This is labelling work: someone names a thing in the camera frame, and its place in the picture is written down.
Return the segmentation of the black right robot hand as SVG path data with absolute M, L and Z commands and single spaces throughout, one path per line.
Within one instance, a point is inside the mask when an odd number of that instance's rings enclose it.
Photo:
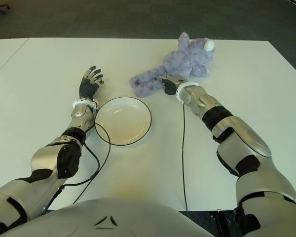
M 167 95 L 175 95 L 179 85 L 187 82 L 187 79 L 180 75 L 159 76 L 156 79 L 163 84 L 163 90 Z

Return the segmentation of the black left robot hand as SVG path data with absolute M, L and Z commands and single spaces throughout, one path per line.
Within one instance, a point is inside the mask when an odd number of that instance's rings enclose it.
M 92 100 L 98 88 L 104 84 L 103 76 L 101 69 L 97 69 L 96 66 L 91 66 L 82 77 L 78 91 L 79 98 Z

